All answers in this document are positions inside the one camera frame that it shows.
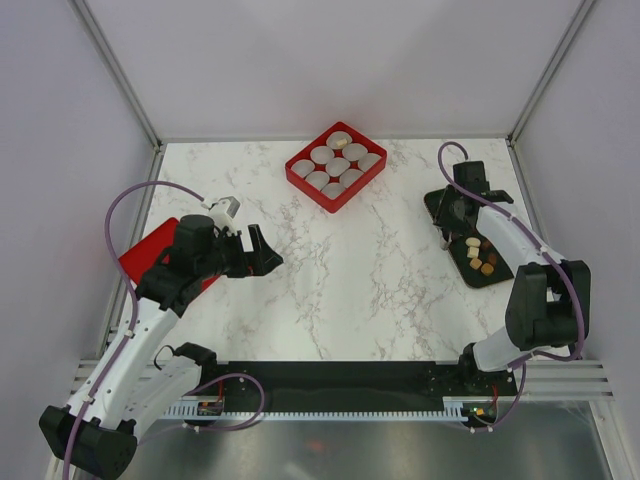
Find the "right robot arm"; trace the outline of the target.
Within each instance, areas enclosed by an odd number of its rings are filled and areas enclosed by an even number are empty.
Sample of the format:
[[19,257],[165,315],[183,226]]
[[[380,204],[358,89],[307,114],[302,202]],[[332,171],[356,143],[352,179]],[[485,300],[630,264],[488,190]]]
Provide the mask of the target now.
[[447,186],[426,194],[424,204],[468,286],[513,282],[503,327],[460,355],[460,388],[480,394],[491,386],[493,372],[515,369],[534,356],[578,359],[589,332],[586,263],[544,243],[503,190],[470,198]]

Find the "metal tongs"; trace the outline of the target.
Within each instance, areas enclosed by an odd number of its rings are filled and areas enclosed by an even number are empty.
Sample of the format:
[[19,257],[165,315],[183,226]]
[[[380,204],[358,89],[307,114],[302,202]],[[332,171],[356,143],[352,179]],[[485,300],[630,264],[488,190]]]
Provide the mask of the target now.
[[454,189],[451,186],[446,187],[440,197],[434,216],[434,225],[440,232],[441,248],[443,250],[449,247],[452,241],[452,234],[456,231],[455,215],[452,210],[455,200]]

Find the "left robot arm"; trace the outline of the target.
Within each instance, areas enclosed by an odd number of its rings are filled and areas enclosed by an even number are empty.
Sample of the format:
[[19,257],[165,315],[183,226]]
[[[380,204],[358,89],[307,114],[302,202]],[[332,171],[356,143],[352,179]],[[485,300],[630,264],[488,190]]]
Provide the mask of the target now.
[[146,431],[172,404],[216,388],[215,354],[193,343],[176,348],[144,386],[138,381],[205,283],[220,276],[266,276],[283,264],[258,225],[248,231],[251,250],[244,249],[240,232],[225,217],[194,214],[176,221],[170,244],[130,288],[129,322],[66,405],[47,407],[39,419],[65,474],[76,467],[98,479],[119,478]]

